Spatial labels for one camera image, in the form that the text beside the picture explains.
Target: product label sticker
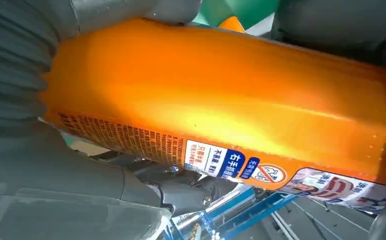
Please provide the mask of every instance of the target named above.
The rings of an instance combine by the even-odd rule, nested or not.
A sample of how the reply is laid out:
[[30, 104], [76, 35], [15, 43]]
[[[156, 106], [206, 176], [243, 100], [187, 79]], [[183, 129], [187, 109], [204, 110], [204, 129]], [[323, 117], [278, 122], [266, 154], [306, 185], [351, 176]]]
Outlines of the product label sticker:
[[245, 163], [239, 151], [187, 140], [184, 167], [212, 177], [235, 178]]
[[275, 184], [287, 178], [286, 171], [273, 164], [259, 164], [253, 171], [252, 178], [263, 183]]
[[218, 177], [223, 179], [235, 178], [237, 174], [239, 174], [244, 163], [245, 155], [243, 155], [243, 153], [227, 149], [227, 154], [225, 155]]
[[258, 167], [259, 162], [260, 162], [260, 159], [257, 158], [257, 157], [249, 158], [249, 161], [247, 161], [246, 167], [244, 168], [244, 170], [241, 173], [240, 177], [242, 179], [249, 179], [252, 176], [252, 173]]
[[312, 168], [297, 171], [279, 191], [370, 212], [386, 205], [386, 185]]

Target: orange bottle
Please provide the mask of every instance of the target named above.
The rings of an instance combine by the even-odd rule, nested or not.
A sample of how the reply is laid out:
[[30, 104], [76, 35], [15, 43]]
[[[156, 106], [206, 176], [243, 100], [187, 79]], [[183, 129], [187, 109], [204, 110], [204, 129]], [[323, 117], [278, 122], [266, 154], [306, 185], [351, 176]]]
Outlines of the orange bottle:
[[133, 19], [64, 42], [45, 120], [98, 145], [353, 208], [386, 200], [386, 70]]

